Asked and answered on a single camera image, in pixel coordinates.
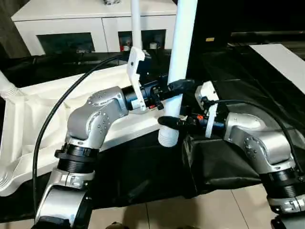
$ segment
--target white plastic frame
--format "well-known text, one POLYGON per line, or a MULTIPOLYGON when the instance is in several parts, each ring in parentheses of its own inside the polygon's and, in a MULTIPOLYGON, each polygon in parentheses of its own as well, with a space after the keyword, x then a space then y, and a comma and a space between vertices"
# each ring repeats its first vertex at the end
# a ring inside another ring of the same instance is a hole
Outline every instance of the white plastic frame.
MULTIPOLYGON (((126 65, 94 72, 83 81, 59 108, 41 142, 38 175, 57 165, 56 149, 64 143, 69 114, 83 105, 90 94, 113 86, 131 85, 126 65)), ((32 158, 38 132, 51 108, 80 75, 20 88, 18 95, 6 98, 0 148, 0 196, 12 194, 32 178, 32 158)), ((101 151, 159 129, 162 111, 130 114, 111 126, 101 151)))

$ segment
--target white cabinet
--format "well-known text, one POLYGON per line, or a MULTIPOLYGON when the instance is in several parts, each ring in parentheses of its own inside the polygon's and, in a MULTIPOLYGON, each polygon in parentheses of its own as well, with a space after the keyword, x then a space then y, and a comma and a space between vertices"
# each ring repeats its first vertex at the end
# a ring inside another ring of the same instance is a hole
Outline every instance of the white cabinet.
POLYGON ((31 55, 108 51, 101 18, 17 21, 15 25, 31 55))
MULTIPOLYGON (((171 49, 177 6, 172 0, 139 0, 144 48, 171 49)), ((132 44, 130 0, 30 0, 12 16, 31 55, 119 52, 132 44)))
MULTIPOLYGON (((131 36, 131 17, 103 18, 102 20, 108 51, 119 52, 122 49, 122 46, 125 45, 123 44, 124 41, 122 41, 122 39, 124 39, 124 37, 128 39, 128 37, 131 36)), ((148 46, 147 44, 157 42, 158 46, 161 48, 172 49, 175 20, 175 15, 141 17, 143 48, 147 49, 145 48, 145 46, 148 46), (146 31, 155 31, 146 36, 150 38, 147 42, 144 40, 146 31)))

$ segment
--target black clamp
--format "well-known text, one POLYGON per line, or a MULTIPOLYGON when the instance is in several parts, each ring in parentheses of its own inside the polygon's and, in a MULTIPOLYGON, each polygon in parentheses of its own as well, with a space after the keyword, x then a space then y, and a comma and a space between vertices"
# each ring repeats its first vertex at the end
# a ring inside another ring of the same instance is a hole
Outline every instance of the black clamp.
POLYGON ((164 108, 161 101, 183 94, 194 87, 194 80, 177 80, 168 85, 161 83, 151 90, 151 97, 159 110, 164 108))

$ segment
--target metal bracket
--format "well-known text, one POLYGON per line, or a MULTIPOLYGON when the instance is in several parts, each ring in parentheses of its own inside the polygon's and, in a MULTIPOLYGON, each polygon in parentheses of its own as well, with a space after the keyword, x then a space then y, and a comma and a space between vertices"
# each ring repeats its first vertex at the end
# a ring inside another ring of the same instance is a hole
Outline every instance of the metal bracket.
POLYGON ((136 47, 132 47, 127 64, 127 74, 130 79, 130 83, 133 86, 134 92, 137 96, 137 100, 132 103, 132 108, 140 108, 142 111, 146 110, 145 101, 141 92, 141 84, 139 82, 140 75, 138 72, 139 62, 145 60, 145 53, 136 47))

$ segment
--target white tube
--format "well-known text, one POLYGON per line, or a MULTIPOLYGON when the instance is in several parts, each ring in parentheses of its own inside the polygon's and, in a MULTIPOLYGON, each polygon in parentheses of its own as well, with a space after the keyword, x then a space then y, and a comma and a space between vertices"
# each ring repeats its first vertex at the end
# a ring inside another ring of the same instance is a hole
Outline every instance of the white tube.
MULTIPOLYGON (((187 64, 193 36, 194 22, 198 0, 179 0, 176 17, 173 50, 171 55, 168 83, 185 79, 187 64)), ((165 116, 178 117, 180 114, 182 94, 166 100, 165 116)), ((177 144, 179 132, 161 126, 158 140, 162 146, 172 147, 177 144)))
POLYGON ((6 99, 15 95, 18 92, 18 88, 12 84, 5 75, 0 71, 0 96, 6 99))
POLYGON ((142 49, 140 0, 131 1, 132 10, 132 45, 142 49))

